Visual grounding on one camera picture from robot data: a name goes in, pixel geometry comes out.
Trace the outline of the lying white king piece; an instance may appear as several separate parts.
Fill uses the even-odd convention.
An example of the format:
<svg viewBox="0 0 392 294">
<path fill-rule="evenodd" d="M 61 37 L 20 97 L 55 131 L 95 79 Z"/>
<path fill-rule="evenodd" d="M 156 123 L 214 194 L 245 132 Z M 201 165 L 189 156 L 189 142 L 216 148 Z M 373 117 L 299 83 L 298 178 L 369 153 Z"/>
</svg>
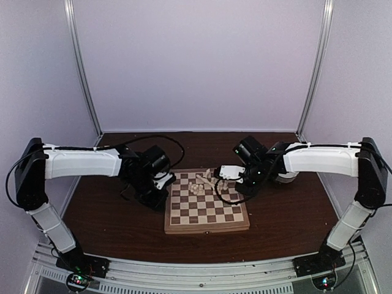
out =
<svg viewBox="0 0 392 294">
<path fill-rule="evenodd" d="M 213 185 L 208 179 L 206 179 L 206 178 L 204 178 L 204 177 L 202 177 L 202 176 L 200 176 L 200 175 L 196 175 L 196 177 L 197 177 L 198 179 L 200 179 L 201 181 L 203 181 L 205 184 L 209 184 L 210 186 Z"/>
</svg>

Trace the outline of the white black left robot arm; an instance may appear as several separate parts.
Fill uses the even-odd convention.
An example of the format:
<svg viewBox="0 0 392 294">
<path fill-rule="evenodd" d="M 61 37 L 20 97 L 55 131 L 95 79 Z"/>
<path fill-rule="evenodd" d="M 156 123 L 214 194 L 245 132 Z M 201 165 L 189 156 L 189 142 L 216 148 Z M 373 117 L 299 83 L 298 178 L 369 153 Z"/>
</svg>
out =
<svg viewBox="0 0 392 294">
<path fill-rule="evenodd" d="M 77 182 L 88 176 L 120 179 L 133 188 L 141 204 L 155 210 L 164 207 L 167 186 L 176 180 L 170 159 L 157 145 L 136 152 L 125 144 L 74 147 L 30 139 L 15 164 L 17 205 L 32 217 L 75 272 L 88 267 L 88 258 L 76 249 L 77 239 L 61 214 Z"/>
</svg>

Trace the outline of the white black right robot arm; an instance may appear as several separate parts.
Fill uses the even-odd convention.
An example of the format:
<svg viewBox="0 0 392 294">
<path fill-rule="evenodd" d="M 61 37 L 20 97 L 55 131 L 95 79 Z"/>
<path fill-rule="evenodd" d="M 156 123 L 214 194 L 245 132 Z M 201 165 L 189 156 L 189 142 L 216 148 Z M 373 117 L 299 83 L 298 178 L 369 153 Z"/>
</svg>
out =
<svg viewBox="0 0 392 294">
<path fill-rule="evenodd" d="M 267 181 L 292 182 L 301 173 L 316 173 L 331 198 L 336 196 L 331 182 L 343 178 L 354 192 L 346 209 L 314 257 L 318 270 L 327 270 L 337 261 L 337 252 L 385 205 L 391 167 L 382 157 L 375 141 L 364 137 L 345 144 L 314 144 L 279 141 L 263 146 L 254 137 L 242 139 L 233 149 L 244 164 L 235 175 L 243 194 L 257 194 Z"/>
</svg>

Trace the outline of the wooden chess board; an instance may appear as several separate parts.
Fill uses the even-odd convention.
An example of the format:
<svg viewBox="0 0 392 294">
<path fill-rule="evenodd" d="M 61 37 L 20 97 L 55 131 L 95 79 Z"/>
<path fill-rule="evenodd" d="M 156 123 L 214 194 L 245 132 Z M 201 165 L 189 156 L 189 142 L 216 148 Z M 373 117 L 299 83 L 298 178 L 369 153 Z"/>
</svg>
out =
<svg viewBox="0 0 392 294">
<path fill-rule="evenodd" d="M 210 234 L 245 231 L 250 228 L 246 204 L 229 205 L 243 196 L 235 190 L 235 182 L 228 182 L 227 190 L 218 190 L 219 181 L 213 176 L 208 179 L 213 185 L 205 184 L 196 175 L 204 177 L 204 168 L 177 169 L 176 181 L 168 188 L 164 231 L 168 235 Z M 204 185 L 203 195 L 193 195 L 189 183 Z"/>
</svg>

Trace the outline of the right aluminium corner post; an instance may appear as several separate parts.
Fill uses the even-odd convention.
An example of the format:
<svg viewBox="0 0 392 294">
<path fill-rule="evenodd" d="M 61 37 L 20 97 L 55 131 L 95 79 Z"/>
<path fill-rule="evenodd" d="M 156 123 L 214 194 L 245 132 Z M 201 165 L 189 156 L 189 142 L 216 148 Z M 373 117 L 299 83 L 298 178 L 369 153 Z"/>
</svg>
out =
<svg viewBox="0 0 392 294">
<path fill-rule="evenodd" d="M 315 94 L 317 92 L 317 86 L 322 72 L 322 65 L 325 59 L 328 41 L 330 38 L 331 24 L 333 21 L 333 12 L 334 12 L 334 1 L 325 0 L 314 66 L 313 66 L 311 79 L 306 94 L 304 107 L 296 130 L 296 136 L 299 138 L 300 141 L 306 140 L 304 136 L 304 130 L 306 127 L 307 119 L 309 118 L 311 112 L 312 103 L 314 101 Z"/>
</svg>

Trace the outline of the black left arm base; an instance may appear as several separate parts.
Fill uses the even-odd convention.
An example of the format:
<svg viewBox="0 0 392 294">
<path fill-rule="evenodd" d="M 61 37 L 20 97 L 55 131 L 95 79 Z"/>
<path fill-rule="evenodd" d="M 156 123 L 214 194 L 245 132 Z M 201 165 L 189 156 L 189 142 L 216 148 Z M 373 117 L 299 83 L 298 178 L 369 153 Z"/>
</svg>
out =
<svg viewBox="0 0 392 294">
<path fill-rule="evenodd" d="M 75 240 L 75 247 L 66 253 L 62 253 L 58 247 L 52 243 L 53 249 L 58 257 L 56 266 L 72 271 L 82 276 L 105 278 L 110 261 L 102 257 L 86 255 L 78 240 Z"/>
</svg>

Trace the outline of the left aluminium corner post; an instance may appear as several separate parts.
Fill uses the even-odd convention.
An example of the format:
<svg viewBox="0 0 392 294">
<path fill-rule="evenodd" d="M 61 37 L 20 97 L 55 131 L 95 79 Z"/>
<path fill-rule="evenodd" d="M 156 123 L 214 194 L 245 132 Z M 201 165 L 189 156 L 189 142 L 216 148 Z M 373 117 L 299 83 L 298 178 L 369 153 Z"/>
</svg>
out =
<svg viewBox="0 0 392 294">
<path fill-rule="evenodd" d="M 85 65 L 83 62 L 83 56 L 80 48 L 80 41 L 78 38 L 77 22 L 75 18 L 74 2 L 72 0 L 64 1 L 64 8 L 66 13 L 67 25 L 69 27 L 70 38 L 73 46 L 73 53 L 75 57 L 75 62 L 77 66 L 78 78 L 80 81 L 81 90 L 83 93 L 83 98 L 86 103 L 86 107 L 91 118 L 92 124 L 94 126 L 95 133 L 98 137 L 103 135 L 102 128 L 97 116 L 97 112 L 92 101 L 91 91 L 88 85 L 87 74 L 85 70 Z"/>
</svg>

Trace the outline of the white pawn cluster piece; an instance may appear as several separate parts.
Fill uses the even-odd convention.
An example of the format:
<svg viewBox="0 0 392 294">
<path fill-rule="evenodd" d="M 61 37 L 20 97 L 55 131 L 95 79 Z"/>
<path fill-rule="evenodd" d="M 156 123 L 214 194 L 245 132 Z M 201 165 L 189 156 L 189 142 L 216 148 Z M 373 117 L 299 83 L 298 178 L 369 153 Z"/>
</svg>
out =
<svg viewBox="0 0 392 294">
<path fill-rule="evenodd" d="M 197 183 L 189 183 L 189 191 L 193 195 L 203 195 L 204 185 Z"/>
</svg>

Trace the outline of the white scalloped bowl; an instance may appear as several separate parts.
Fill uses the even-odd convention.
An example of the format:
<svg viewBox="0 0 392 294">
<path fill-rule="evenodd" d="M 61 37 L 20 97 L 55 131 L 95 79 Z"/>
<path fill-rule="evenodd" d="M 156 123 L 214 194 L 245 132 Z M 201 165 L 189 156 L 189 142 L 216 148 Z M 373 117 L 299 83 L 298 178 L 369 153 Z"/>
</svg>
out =
<svg viewBox="0 0 392 294">
<path fill-rule="evenodd" d="M 298 172 L 289 172 L 289 173 L 280 173 L 276 176 L 275 182 L 280 184 L 289 184 L 292 183 L 296 177 L 298 176 Z"/>
</svg>

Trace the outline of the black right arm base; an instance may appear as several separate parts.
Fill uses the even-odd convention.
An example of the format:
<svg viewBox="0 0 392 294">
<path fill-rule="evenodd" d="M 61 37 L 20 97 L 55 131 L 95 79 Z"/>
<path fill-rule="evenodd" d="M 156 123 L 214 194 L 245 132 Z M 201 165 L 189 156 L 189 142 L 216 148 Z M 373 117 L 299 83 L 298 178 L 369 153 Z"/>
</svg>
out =
<svg viewBox="0 0 392 294">
<path fill-rule="evenodd" d="M 293 259 L 293 266 L 298 277 L 332 271 L 346 264 L 342 251 L 322 245 L 316 254 Z"/>
</svg>

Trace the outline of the aluminium corner post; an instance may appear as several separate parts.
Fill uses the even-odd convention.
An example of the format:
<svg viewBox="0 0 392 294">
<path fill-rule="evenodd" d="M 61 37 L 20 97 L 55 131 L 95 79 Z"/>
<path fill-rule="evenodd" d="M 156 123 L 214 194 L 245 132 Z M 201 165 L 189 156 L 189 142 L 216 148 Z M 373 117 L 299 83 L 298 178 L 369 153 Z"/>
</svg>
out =
<svg viewBox="0 0 392 294">
<path fill-rule="evenodd" d="M 296 130 L 296 136 L 299 138 L 300 141 L 306 140 L 304 136 L 304 130 L 306 127 L 307 119 L 309 118 L 311 112 L 312 103 L 314 101 L 315 94 L 317 92 L 317 86 L 322 72 L 322 65 L 325 59 L 328 41 L 330 38 L 331 24 L 333 21 L 333 12 L 334 12 L 334 1 L 325 0 L 314 66 L 313 66 L 311 79 L 306 94 L 304 107 Z"/>
<path fill-rule="evenodd" d="M 103 135 L 102 128 L 97 116 L 97 112 L 92 101 L 91 91 L 88 85 L 87 74 L 85 70 L 85 65 L 83 62 L 83 56 L 80 48 L 80 41 L 78 38 L 77 22 L 75 18 L 74 2 L 72 0 L 64 1 L 64 8 L 66 13 L 67 25 L 69 27 L 70 38 L 73 46 L 73 53 L 75 57 L 75 62 L 77 66 L 78 78 L 80 81 L 81 90 L 83 93 L 83 98 L 86 103 L 86 107 L 91 118 L 92 124 L 94 126 L 95 133 L 98 137 Z"/>
</svg>

